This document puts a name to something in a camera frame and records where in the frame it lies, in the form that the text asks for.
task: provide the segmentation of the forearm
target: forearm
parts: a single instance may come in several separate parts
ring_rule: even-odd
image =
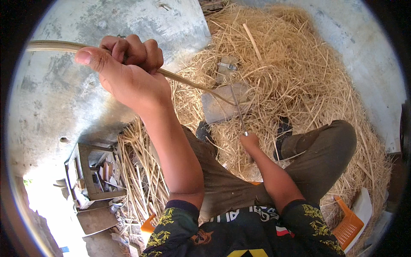
[[[289,202],[304,199],[285,170],[275,164],[261,149],[255,148],[249,154],[257,163],[264,180],[264,187],[280,213]]]
[[[186,200],[200,209],[204,196],[203,171],[173,107],[159,108],[140,117],[160,158],[170,200]]]

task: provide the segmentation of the leg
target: leg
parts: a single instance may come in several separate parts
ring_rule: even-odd
[[[215,159],[212,144],[197,139],[189,128],[182,128],[203,170],[205,195],[201,217],[208,220],[227,211],[254,205],[257,186],[231,174]],[[158,160],[154,147],[152,152]]]
[[[306,134],[286,138],[281,155],[288,158],[306,151],[285,170],[308,201],[319,203],[347,167],[356,144],[351,124],[335,120]]]

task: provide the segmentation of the hand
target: hand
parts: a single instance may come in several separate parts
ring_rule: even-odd
[[[260,148],[260,139],[254,133],[249,133],[248,136],[240,135],[240,142],[245,151],[252,155],[252,153]]]
[[[106,36],[100,48],[84,47],[74,60],[97,71],[103,88],[140,116],[172,106],[170,85],[156,72],[164,60],[153,39],[142,43],[137,35]]]

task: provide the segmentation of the concrete wall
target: concrete wall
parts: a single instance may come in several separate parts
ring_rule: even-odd
[[[210,41],[197,0],[58,0],[31,39],[98,46],[105,35],[129,34],[157,40],[164,68],[173,72]],[[31,177],[61,179],[77,141],[108,146],[134,118],[73,56],[30,52],[21,57],[8,112],[9,167],[19,176],[32,171]],[[60,142],[62,137],[67,141]]]
[[[400,151],[399,121],[406,99],[398,59],[361,0],[239,0],[263,7],[281,3],[306,10],[321,37],[342,55],[367,116],[388,153]]]

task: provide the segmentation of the knee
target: knee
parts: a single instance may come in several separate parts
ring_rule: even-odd
[[[330,128],[335,131],[336,137],[340,139],[340,143],[343,143],[352,152],[355,151],[357,146],[356,130],[350,123],[345,120],[334,120],[330,124]]]

